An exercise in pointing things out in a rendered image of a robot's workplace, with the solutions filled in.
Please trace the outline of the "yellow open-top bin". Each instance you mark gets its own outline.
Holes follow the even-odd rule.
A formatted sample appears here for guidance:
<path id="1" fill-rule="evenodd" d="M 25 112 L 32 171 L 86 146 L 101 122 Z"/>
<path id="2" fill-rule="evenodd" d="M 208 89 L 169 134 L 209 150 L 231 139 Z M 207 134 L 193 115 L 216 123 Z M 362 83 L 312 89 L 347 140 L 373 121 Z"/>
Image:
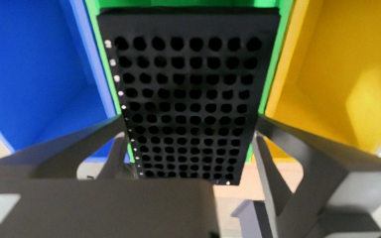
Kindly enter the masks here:
<path id="1" fill-rule="evenodd" d="M 293 0 L 263 114 L 376 153 L 381 0 Z"/>

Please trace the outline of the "green bin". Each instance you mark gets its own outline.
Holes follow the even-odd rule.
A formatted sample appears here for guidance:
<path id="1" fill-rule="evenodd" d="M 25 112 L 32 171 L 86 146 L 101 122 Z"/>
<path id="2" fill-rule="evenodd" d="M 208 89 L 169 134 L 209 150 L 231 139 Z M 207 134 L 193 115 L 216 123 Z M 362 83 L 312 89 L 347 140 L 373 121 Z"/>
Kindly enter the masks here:
<path id="1" fill-rule="evenodd" d="M 293 0 L 86 0 L 89 14 L 92 21 L 92 25 L 96 35 L 96 39 L 98 41 L 99 49 L 101 52 L 101 56 L 103 59 L 106 74 L 108 77 L 108 81 L 110 84 L 110 88 L 112 91 L 112 95 L 114 98 L 114 102 L 115 102 L 118 114 L 120 113 L 120 109 L 118 106 L 118 102 L 117 102 L 117 98 L 113 88 L 112 80 L 110 77 L 104 49 L 101 43 L 100 35 L 98 32 L 97 24 L 94 17 L 94 15 L 99 14 L 98 12 L 99 7 L 106 7 L 106 6 L 278 6 L 278 7 L 281 7 L 280 14 L 282 15 L 282 19 L 281 19 L 279 32 L 278 32 L 275 48 L 274 48 L 272 59 L 271 59 L 271 65 L 270 65 L 270 69 L 269 69 L 269 73 L 268 73 L 268 77 L 267 77 L 267 81 L 266 81 L 266 85 L 265 85 L 265 89 L 264 89 L 264 93 L 263 93 L 263 97 L 262 97 L 262 101 L 261 101 L 261 105 L 259 109 L 259 112 L 263 114 L 265 102 L 266 102 L 268 91 L 270 88 L 280 46 L 283 40 L 292 2 Z"/>

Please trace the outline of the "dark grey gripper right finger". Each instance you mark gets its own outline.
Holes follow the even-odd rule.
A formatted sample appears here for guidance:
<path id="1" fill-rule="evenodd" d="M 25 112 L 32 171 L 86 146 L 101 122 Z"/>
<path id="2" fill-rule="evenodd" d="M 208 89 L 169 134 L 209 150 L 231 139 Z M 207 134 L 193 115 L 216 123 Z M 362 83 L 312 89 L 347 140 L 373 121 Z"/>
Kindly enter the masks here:
<path id="1" fill-rule="evenodd" d="M 265 138 L 300 164 L 303 174 L 295 190 Z M 251 146 L 273 238 L 302 238 L 319 217 L 373 215 L 381 207 L 380 155 L 262 113 Z"/>

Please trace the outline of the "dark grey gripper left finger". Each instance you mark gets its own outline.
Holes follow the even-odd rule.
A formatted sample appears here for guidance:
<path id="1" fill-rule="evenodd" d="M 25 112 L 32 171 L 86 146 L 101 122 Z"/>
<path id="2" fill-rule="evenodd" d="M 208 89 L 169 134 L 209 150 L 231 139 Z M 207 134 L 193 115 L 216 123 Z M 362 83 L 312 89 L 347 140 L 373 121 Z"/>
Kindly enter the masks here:
<path id="1" fill-rule="evenodd" d="M 115 138 L 115 139 L 114 139 Z M 0 157 L 0 177 L 78 179 L 79 166 L 114 139 L 95 179 L 121 179 L 129 137 L 123 115 Z"/>

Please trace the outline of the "blue open-top bin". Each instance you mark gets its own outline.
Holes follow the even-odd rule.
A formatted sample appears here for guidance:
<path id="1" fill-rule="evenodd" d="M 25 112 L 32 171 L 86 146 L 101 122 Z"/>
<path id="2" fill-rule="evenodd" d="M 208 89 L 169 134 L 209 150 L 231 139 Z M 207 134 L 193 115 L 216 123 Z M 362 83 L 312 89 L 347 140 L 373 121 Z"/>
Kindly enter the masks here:
<path id="1" fill-rule="evenodd" d="M 86 0 L 0 0 L 0 141 L 10 153 L 117 114 Z"/>

